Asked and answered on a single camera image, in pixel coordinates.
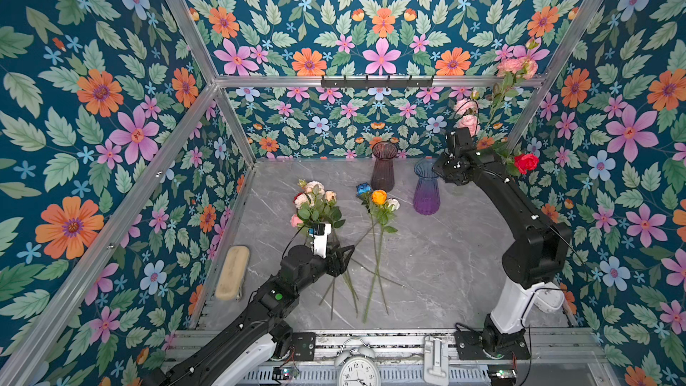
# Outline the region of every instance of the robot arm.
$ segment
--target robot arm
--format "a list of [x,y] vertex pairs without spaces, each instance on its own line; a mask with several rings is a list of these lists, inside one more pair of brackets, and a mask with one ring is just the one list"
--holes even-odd
[[257,289],[235,321],[167,374],[151,372],[143,386],[231,386],[274,350],[284,356],[293,330],[283,320],[298,305],[300,292],[325,273],[343,274],[354,249],[337,245],[323,259],[304,245],[292,247],[278,274]]

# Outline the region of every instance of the gray marble surface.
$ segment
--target gray marble surface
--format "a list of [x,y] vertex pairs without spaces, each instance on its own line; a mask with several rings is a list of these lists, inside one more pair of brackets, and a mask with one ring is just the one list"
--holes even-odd
[[[386,234],[382,276],[388,314],[378,285],[367,323],[362,323],[372,274],[351,262],[349,271],[360,298],[356,315],[351,292],[342,278],[335,282],[333,319],[331,294],[320,305],[330,276],[324,276],[300,296],[299,306],[288,316],[294,330],[343,328],[452,328],[455,322],[483,326],[497,303],[505,282],[500,257],[512,244],[512,233],[490,199],[474,184],[458,187],[439,179],[441,209],[423,216],[412,207],[417,182],[417,159],[395,161],[395,188],[390,196],[401,202]],[[372,159],[259,162],[245,214],[235,244],[250,248],[244,298],[240,302],[213,300],[201,318],[200,328],[221,330],[247,305],[248,296],[270,274],[279,270],[281,253],[294,234],[289,219],[295,213],[293,198],[300,192],[298,179],[318,180],[338,193],[338,205],[347,219],[338,230],[341,244],[354,244],[371,226],[366,210],[356,198],[356,185],[368,182]],[[294,243],[302,243],[300,236]],[[358,245],[353,258],[374,267],[371,233]],[[567,326],[559,311],[547,314],[536,307],[529,316],[532,326]]]

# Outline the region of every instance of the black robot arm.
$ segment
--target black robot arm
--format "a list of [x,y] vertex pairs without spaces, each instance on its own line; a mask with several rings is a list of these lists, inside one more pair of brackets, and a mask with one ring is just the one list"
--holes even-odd
[[281,260],[278,274],[254,293],[243,313],[206,346],[166,374],[155,370],[143,386],[211,386],[257,339],[270,334],[277,356],[284,356],[293,330],[283,320],[298,305],[300,292],[325,273],[339,276],[348,268],[354,246],[330,248],[321,258],[304,245],[294,246]]
[[447,148],[433,165],[446,182],[464,185],[474,182],[491,199],[507,222],[514,243],[502,257],[508,277],[523,288],[548,282],[565,264],[571,230],[554,223],[521,192],[508,177],[493,149],[476,150],[469,130],[447,134]]

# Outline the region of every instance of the white rose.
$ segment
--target white rose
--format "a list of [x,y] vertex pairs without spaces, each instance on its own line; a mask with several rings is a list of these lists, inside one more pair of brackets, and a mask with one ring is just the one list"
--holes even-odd
[[298,195],[295,199],[295,203],[296,203],[296,209],[300,209],[300,207],[303,204],[307,203],[307,195],[305,195],[305,194]]
[[386,205],[391,212],[400,208],[400,202],[396,199],[388,199]]
[[312,181],[304,186],[305,193],[324,194],[324,185],[321,182]]

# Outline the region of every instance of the cable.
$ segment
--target cable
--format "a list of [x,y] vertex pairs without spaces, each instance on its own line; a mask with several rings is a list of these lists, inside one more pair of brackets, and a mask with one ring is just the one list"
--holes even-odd
[[300,228],[298,228],[298,231],[296,231],[296,234],[294,234],[293,237],[291,237],[291,241],[288,242],[288,244],[286,245],[286,248],[283,250],[283,253],[281,254],[282,260],[286,257],[286,251],[290,247],[291,243],[293,243],[293,240],[295,240],[296,236],[298,236],[298,234],[300,234],[300,230],[303,229],[303,227],[304,227],[304,225],[301,225]]

